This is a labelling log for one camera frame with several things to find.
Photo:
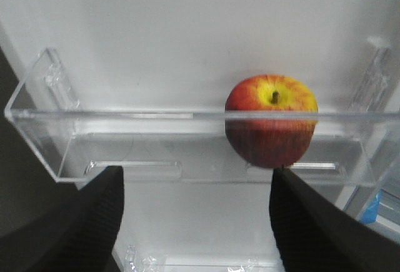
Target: apple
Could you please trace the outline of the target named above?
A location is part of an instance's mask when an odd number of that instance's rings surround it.
[[[231,91],[226,111],[318,112],[313,92],[300,81],[275,74],[247,78]],[[233,149],[247,162],[262,168],[290,166],[306,152],[315,120],[227,120],[225,133]]]

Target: lower plastic shelf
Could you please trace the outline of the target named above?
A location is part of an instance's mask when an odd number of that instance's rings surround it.
[[[87,181],[110,165],[123,166],[125,180],[139,182],[270,183],[272,175],[237,156],[224,136],[95,133],[70,140],[58,177]],[[292,169],[311,184],[375,185],[364,148],[354,138],[314,136]]]

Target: transparent plastic bin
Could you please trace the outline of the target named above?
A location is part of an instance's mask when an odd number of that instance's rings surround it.
[[[160,271],[280,267],[268,243],[272,171],[236,154],[227,120],[317,121],[292,169],[354,217],[364,208],[352,204],[357,193],[367,188],[372,198],[400,168],[399,113],[92,110],[53,49],[39,55],[5,114],[55,181],[84,185],[108,165],[123,166],[127,205],[117,254],[123,262],[133,244],[140,258],[161,262]]]

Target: apple stem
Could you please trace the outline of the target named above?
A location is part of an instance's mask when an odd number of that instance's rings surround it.
[[[274,91],[272,93],[271,103],[276,104],[276,103],[278,103],[278,100],[279,100],[279,92],[278,91]]]

